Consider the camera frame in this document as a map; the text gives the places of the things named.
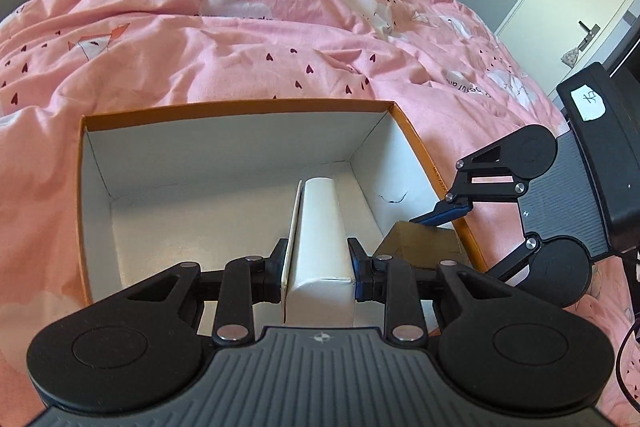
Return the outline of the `white rectangular box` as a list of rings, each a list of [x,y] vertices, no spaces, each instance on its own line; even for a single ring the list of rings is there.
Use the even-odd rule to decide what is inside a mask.
[[[299,182],[281,275],[283,324],[350,327],[355,274],[334,180]]]

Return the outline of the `small brown cardboard box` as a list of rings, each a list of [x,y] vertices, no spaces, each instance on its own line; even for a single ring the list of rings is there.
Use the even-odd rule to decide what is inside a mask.
[[[427,227],[398,221],[374,253],[404,259],[417,268],[435,269],[442,260],[471,265],[457,233],[447,228]]]

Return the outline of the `orange cardboard storage box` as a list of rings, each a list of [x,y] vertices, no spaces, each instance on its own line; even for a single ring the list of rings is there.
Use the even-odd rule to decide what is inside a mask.
[[[374,249],[447,192],[392,102],[292,98],[81,119],[82,292],[100,300],[181,261],[220,269],[288,234],[299,183],[336,183],[348,234]]]

